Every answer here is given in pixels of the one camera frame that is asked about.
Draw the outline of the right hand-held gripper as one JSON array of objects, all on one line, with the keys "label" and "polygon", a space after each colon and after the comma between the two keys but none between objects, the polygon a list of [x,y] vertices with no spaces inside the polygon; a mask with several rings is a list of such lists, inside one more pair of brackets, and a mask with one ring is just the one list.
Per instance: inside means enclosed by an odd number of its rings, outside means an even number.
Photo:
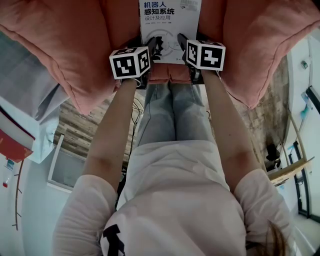
[{"label": "right hand-held gripper", "polygon": [[188,39],[184,34],[177,35],[177,41],[185,52],[192,84],[203,84],[202,70],[221,72],[224,67],[226,47],[218,42]]}]

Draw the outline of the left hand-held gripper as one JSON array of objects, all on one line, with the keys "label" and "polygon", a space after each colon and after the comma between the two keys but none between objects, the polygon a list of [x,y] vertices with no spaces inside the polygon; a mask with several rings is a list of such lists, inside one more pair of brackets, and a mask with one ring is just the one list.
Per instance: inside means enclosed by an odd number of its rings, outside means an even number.
[{"label": "left hand-held gripper", "polygon": [[125,80],[136,82],[137,89],[146,89],[151,60],[161,60],[161,37],[149,39],[146,46],[114,50],[109,61],[115,80],[121,85]]}]

